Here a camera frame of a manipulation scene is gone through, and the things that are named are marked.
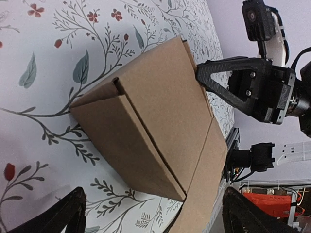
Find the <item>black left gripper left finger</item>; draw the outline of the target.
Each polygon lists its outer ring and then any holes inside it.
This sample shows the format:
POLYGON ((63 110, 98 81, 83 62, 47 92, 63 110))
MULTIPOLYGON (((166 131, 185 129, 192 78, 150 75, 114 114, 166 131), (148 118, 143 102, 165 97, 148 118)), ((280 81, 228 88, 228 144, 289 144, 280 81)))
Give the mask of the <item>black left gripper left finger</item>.
POLYGON ((86 194, 77 187, 37 217, 11 233, 83 233, 86 229, 86 194))

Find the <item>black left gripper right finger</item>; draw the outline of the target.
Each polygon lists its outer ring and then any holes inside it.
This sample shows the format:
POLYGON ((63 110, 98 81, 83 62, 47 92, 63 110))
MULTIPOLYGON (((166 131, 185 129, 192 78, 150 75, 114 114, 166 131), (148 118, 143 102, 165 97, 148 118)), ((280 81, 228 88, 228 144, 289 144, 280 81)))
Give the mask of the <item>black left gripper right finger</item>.
POLYGON ((233 187, 225 190, 222 203, 222 218, 226 233, 298 232, 262 211, 233 187))

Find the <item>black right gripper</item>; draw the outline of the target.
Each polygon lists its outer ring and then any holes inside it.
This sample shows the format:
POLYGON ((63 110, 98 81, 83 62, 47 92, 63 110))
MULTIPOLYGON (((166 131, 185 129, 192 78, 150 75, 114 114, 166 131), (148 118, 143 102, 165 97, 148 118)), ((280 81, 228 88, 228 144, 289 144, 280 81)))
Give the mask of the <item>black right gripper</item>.
POLYGON ((207 60, 197 66, 198 83, 227 104, 259 122, 280 125, 286 116, 296 73, 291 68, 271 65, 262 58, 232 57, 207 60), (210 76, 232 71, 229 90, 210 76))

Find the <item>brown cardboard box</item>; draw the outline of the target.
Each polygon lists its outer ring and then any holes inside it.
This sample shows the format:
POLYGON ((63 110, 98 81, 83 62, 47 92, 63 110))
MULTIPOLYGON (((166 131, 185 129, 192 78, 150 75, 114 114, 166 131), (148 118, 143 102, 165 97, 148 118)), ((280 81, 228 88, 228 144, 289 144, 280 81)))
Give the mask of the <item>brown cardboard box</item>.
POLYGON ((74 119, 130 188, 183 202, 172 233, 206 228, 227 154, 197 70, 188 43, 175 37, 70 105, 74 119))

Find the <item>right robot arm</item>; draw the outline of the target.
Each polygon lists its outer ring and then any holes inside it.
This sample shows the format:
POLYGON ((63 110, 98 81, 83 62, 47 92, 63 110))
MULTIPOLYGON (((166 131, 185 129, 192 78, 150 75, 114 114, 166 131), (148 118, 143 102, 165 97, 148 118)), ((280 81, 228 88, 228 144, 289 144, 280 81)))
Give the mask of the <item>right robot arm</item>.
POLYGON ((311 135, 311 81, 299 80, 291 68, 261 58, 234 57, 199 64, 196 80, 227 104, 262 123, 282 124, 299 119, 311 135))

